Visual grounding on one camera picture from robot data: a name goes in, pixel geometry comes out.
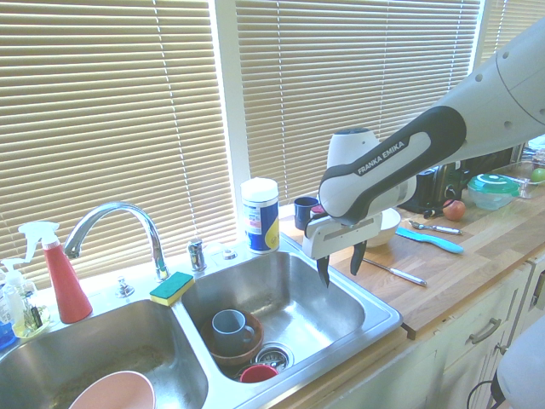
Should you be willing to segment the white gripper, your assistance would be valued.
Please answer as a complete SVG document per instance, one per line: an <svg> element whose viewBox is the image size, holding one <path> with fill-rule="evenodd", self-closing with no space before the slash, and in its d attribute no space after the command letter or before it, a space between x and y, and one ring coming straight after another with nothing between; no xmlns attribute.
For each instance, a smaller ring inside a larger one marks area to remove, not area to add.
<svg viewBox="0 0 545 409"><path fill-rule="evenodd" d="M302 250L306 256L317 260L317 271L326 288L330 285L330 255L353 246L350 274L356 275L364 259L367 240L379 234L382 214L367 217L355 225L344 225L330 216L310 221L307 224Z"/></svg>

